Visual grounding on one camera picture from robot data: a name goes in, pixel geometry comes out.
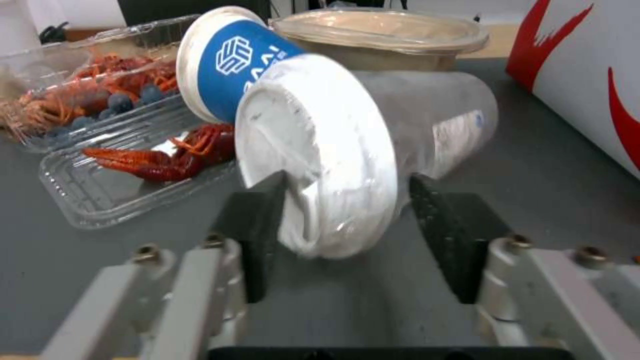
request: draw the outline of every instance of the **clear plastic tray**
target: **clear plastic tray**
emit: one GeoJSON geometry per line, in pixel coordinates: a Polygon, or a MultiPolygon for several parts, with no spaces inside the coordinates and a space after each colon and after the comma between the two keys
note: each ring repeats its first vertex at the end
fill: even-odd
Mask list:
{"type": "Polygon", "coordinates": [[[141,111],[137,117],[104,127],[89,140],[47,155],[40,164],[40,180],[73,226],[98,229],[118,224],[215,182],[229,174],[235,162],[206,168],[183,181],[148,183],[103,168],[81,150],[151,149],[202,124],[176,97],[162,108],[141,111]]]}
{"type": "Polygon", "coordinates": [[[49,152],[82,140],[87,132],[138,116],[135,110],[177,92],[177,49],[197,17],[113,29],[0,58],[2,124],[29,151],[49,152]],[[151,84],[160,94],[142,96],[151,84]],[[105,121],[100,113],[115,93],[126,95],[135,108],[105,121]],[[91,119],[74,122],[80,116],[91,119]]]}

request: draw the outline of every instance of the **red flame graphic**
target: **red flame graphic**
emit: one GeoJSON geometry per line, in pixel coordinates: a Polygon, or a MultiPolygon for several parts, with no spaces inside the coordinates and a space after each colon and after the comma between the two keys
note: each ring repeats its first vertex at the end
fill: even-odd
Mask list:
{"type": "Polygon", "coordinates": [[[622,105],[611,68],[609,68],[609,111],[622,146],[636,168],[640,169],[640,122],[634,119],[622,105]]]}
{"type": "Polygon", "coordinates": [[[507,63],[507,72],[521,82],[528,91],[533,90],[533,83],[538,72],[549,57],[549,54],[584,20],[593,8],[593,4],[574,16],[553,35],[536,45],[536,34],[540,29],[542,18],[547,12],[551,0],[538,0],[522,21],[516,36],[511,56],[507,63]]]}

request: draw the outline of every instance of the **table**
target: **table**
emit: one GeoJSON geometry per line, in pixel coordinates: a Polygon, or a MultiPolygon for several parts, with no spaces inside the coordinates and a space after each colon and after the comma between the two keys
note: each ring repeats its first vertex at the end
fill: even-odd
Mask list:
{"type": "MultiPolygon", "coordinates": [[[[640,254],[640,181],[504,73],[505,59],[461,60],[499,102],[495,138],[442,182],[476,192],[536,246],[583,244],[629,263],[640,254]]],[[[0,353],[36,354],[98,269],[155,242],[182,254],[204,236],[237,174],[170,207],[101,231],[68,225],[37,178],[41,156],[0,142],[0,353]]],[[[251,307],[247,345],[483,345],[411,211],[374,249],[344,261],[280,248],[267,299],[251,307]]],[[[122,354],[135,354],[135,338],[122,354]]]]}

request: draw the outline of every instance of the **blueberry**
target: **blueberry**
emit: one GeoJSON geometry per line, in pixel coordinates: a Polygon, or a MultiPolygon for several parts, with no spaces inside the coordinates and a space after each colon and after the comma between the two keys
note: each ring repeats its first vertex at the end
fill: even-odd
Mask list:
{"type": "Polygon", "coordinates": [[[153,84],[146,84],[140,92],[140,97],[145,104],[152,104],[153,102],[162,100],[164,94],[159,87],[153,84]]]}
{"type": "Polygon", "coordinates": [[[113,115],[116,115],[115,111],[113,111],[111,109],[105,109],[105,110],[102,110],[100,112],[100,115],[98,115],[98,120],[108,119],[108,118],[112,117],[113,115]]]}
{"type": "Polygon", "coordinates": [[[66,134],[69,134],[68,129],[65,127],[59,126],[49,130],[45,135],[45,137],[53,139],[53,138],[65,136],[66,134]]]}
{"type": "Polygon", "coordinates": [[[133,109],[131,99],[121,93],[111,94],[109,100],[107,100],[107,104],[109,105],[109,109],[113,110],[116,114],[125,113],[133,109]]]}
{"type": "Polygon", "coordinates": [[[69,125],[69,129],[71,131],[82,129],[83,127],[89,126],[95,122],[95,119],[92,117],[81,116],[77,117],[71,125],[69,125]]]}

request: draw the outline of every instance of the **black object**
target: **black object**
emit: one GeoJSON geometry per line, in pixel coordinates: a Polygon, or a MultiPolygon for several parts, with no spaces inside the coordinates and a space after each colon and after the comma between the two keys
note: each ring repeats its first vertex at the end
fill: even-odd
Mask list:
{"type": "Polygon", "coordinates": [[[260,301],[267,291],[273,252],[282,219],[286,173],[277,172],[250,189],[231,194],[211,231],[242,247],[246,296],[260,301]]]}
{"type": "Polygon", "coordinates": [[[42,32],[38,35],[40,43],[44,45],[53,42],[67,41],[67,36],[65,34],[65,26],[67,25],[69,25],[68,21],[63,22],[58,26],[47,26],[47,28],[42,30],[42,32]]]}
{"type": "Polygon", "coordinates": [[[475,304],[489,242],[511,229],[480,196],[444,193],[424,175],[409,180],[409,193],[422,237],[458,300],[475,304]]]}
{"type": "MultiPolygon", "coordinates": [[[[335,0],[327,1],[327,5],[331,5],[335,0]]],[[[350,3],[355,3],[358,6],[365,6],[368,8],[381,8],[385,5],[385,0],[345,0],[350,3]]],[[[319,9],[320,4],[318,0],[309,0],[309,10],[319,9]]]]}
{"type": "Polygon", "coordinates": [[[247,8],[266,21],[271,15],[268,0],[118,0],[128,26],[154,20],[205,13],[225,5],[247,8]]]}
{"type": "Polygon", "coordinates": [[[243,348],[209,351],[209,360],[573,360],[566,350],[536,347],[243,348]]]}

